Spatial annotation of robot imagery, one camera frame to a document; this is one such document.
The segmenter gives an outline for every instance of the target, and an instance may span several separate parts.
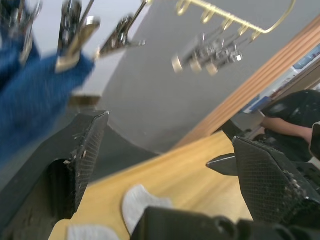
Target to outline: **wooden edge trim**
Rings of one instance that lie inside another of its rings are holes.
[[[208,137],[320,43],[320,15],[214,109],[173,149]]]
[[[69,107],[92,107],[96,106],[100,101],[100,96],[73,95],[69,99]]]

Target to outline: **black shirt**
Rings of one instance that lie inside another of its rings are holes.
[[[267,106],[262,113],[269,118],[280,118],[290,124],[312,128],[314,123],[320,122],[320,92],[303,90],[292,93]],[[265,134],[276,140],[276,148],[291,161],[308,162],[312,158],[309,144],[304,139],[270,129],[266,129]]]

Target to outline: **white wall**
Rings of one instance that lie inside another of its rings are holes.
[[[30,6],[34,6],[37,1],[27,0]],[[37,45],[43,54],[49,54],[57,50],[63,2],[63,0],[43,0],[42,12],[33,25]],[[83,11],[88,2],[89,0],[82,0]],[[135,13],[140,4],[140,0],[95,0],[89,15],[100,17],[101,27],[85,46],[84,52],[92,55],[95,49],[102,45],[113,32],[119,20],[129,13]],[[149,7],[147,6],[142,11],[130,31],[130,36],[135,34],[148,10]],[[77,91],[77,94],[102,95],[122,56],[123,53],[117,53],[97,62],[93,75],[88,79],[85,86]]]

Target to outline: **person's arm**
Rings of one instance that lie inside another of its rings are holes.
[[[265,117],[261,126],[278,134],[303,138],[308,143],[312,139],[312,128],[294,125],[281,118]]]

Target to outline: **wooden table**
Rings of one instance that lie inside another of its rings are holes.
[[[233,152],[223,132],[129,168],[90,185],[72,220],[60,221],[49,240],[63,240],[70,224],[98,224],[113,228],[120,239],[129,234],[121,215],[124,193],[142,184],[153,195],[169,197],[180,210],[224,215],[233,221],[251,219],[237,177],[206,168],[215,157]]]

